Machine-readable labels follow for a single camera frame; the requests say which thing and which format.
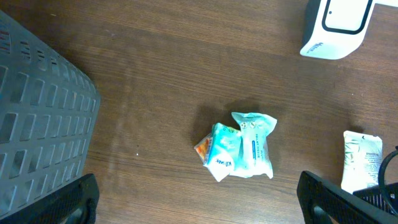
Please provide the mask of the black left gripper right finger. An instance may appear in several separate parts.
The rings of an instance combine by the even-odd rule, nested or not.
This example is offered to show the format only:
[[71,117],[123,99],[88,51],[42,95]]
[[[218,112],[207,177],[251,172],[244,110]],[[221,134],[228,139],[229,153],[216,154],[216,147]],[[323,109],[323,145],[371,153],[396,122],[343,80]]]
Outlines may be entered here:
[[297,197],[305,223],[397,223],[397,215],[380,210],[309,171],[300,175]]

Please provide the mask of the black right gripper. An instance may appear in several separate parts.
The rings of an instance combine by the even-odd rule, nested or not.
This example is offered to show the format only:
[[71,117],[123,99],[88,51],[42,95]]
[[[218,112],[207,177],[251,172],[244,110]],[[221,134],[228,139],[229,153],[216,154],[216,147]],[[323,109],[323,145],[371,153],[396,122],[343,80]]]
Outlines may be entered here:
[[391,215],[397,215],[397,183],[386,185],[388,200],[385,200],[378,186],[357,190],[353,195]]

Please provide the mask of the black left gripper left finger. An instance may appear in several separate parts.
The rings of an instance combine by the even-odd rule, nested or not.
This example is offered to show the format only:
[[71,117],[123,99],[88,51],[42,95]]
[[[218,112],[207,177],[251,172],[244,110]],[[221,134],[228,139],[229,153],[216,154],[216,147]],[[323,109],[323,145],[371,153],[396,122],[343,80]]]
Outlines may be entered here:
[[94,174],[86,174],[22,210],[1,219],[9,224],[94,224],[100,192]]

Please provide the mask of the white Pantene tube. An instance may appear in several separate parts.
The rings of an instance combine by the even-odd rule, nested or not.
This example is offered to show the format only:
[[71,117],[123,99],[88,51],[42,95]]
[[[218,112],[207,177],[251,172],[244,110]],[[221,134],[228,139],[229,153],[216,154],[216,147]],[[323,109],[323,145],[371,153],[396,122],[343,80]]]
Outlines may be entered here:
[[352,194],[378,185],[382,162],[382,139],[369,134],[345,131],[345,159],[341,188]]

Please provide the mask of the green wipes pack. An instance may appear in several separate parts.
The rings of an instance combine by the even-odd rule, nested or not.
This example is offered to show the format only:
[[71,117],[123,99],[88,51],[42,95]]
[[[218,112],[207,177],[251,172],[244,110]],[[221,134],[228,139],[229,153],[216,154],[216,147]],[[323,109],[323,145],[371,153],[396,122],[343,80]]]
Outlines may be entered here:
[[267,137],[275,129],[277,120],[262,113],[232,112],[231,115],[239,124],[243,150],[231,175],[249,178],[265,174],[272,179],[274,173],[269,158]]

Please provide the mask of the orange tissue pack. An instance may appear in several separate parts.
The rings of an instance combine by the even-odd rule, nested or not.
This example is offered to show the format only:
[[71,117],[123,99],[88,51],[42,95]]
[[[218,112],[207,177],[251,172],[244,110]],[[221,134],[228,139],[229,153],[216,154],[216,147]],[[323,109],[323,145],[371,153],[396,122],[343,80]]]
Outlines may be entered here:
[[197,145],[194,146],[194,150],[196,150],[202,163],[206,162],[206,155],[207,155],[211,140],[212,140],[212,136],[211,136],[211,134],[208,134]]

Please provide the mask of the teal Kleenex tissue pack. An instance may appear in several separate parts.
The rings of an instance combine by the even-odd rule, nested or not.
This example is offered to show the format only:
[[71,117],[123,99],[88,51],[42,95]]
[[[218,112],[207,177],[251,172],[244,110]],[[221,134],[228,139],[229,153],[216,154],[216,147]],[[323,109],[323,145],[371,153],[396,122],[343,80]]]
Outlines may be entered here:
[[217,182],[234,171],[239,158],[241,132],[221,123],[213,125],[203,165]]

